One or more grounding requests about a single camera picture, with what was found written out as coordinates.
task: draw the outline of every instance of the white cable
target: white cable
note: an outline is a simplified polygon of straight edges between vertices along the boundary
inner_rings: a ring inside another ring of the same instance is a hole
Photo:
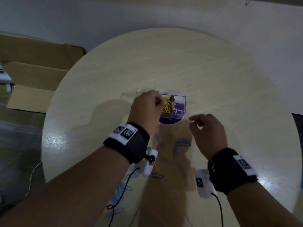
[[[36,169],[38,166],[40,166],[41,163],[42,163],[42,161],[41,161],[38,165],[35,166],[34,170],[33,170],[32,173],[31,173],[31,176],[30,176],[30,178],[29,178],[28,192],[27,192],[27,194],[25,195],[25,197],[28,196],[29,191],[31,190],[31,182],[32,182],[33,173],[35,172],[35,169]]]

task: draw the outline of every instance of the wooden tabletop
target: wooden tabletop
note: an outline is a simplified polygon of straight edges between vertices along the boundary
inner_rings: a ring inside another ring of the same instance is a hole
[[[243,50],[206,34],[175,28],[120,35],[90,51],[67,73],[44,124],[46,181],[99,148],[108,133],[127,120],[139,87],[185,94],[186,118],[214,114],[225,126],[229,146],[256,169],[259,182],[293,211],[302,166],[299,138],[271,80]],[[151,137],[149,145],[159,151],[154,172],[165,177],[131,179],[113,227],[220,226],[217,200],[199,198],[195,188],[193,172],[206,169],[207,160],[186,118],[159,127],[164,147]],[[192,145],[180,148],[174,157],[178,138],[190,139]],[[218,197],[225,226],[237,226],[226,196],[218,193]],[[108,225],[107,215],[105,211],[97,226]]]

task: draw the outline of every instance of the wrist strap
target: wrist strap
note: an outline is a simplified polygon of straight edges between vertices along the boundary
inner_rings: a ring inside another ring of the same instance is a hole
[[[121,123],[103,144],[122,154],[130,164],[139,163],[146,154],[149,134],[135,123]]]
[[[225,195],[245,183],[257,181],[256,171],[231,148],[219,151],[207,166],[214,188]]]

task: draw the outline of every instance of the dark floor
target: dark floor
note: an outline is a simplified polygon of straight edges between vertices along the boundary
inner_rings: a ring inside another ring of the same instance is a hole
[[[45,114],[6,108],[10,94],[0,85],[0,215],[3,210],[25,198],[29,178],[40,162],[41,137]],[[293,114],[301,147],[303,115]],[[33,174],[31,192],[45,184],[42,165]]]

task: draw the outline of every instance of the gray wall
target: gray wall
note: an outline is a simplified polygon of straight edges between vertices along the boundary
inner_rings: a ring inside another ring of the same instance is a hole
[[[303,114],[303,8],[245,0],[0,0],[0,31],[85,47],[150,27],[182,27],[242,47]]]

